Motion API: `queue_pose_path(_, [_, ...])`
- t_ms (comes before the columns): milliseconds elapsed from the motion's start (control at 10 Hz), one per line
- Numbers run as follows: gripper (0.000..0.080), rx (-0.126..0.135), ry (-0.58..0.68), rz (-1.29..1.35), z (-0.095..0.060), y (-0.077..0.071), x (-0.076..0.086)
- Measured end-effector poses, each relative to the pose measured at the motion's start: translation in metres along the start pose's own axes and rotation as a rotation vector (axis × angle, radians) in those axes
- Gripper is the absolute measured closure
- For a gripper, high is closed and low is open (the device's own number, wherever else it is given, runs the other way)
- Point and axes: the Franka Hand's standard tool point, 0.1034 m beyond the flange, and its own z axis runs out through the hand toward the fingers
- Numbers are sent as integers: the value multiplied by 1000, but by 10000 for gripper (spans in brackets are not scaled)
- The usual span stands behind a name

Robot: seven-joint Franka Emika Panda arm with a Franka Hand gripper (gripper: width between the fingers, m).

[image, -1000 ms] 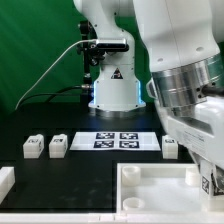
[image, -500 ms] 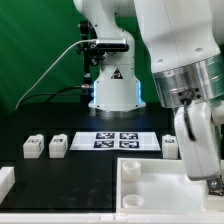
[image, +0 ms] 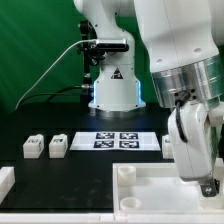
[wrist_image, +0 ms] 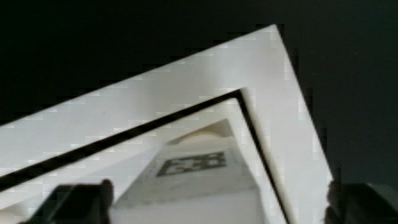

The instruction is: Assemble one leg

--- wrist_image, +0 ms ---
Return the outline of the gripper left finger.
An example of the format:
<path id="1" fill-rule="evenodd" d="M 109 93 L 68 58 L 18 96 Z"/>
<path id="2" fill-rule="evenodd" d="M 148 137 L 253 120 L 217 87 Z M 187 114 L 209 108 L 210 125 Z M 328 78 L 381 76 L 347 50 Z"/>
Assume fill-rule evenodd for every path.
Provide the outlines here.
<path id="1" fill-rule="evenodd" d="M 98 184 L 59 185 L 22 224 L 111 224 L 113 201 L 109 179 Z"/>

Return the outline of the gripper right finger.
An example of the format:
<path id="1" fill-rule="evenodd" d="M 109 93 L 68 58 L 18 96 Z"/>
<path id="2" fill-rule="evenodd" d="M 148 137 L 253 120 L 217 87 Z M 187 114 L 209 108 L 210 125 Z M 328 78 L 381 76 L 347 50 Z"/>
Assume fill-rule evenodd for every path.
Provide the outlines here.
<path id="1" fill-rule="evenodd" d="M 331 182 L 326 224 L 398 224 L 398 191 L 372 183 Z"/>

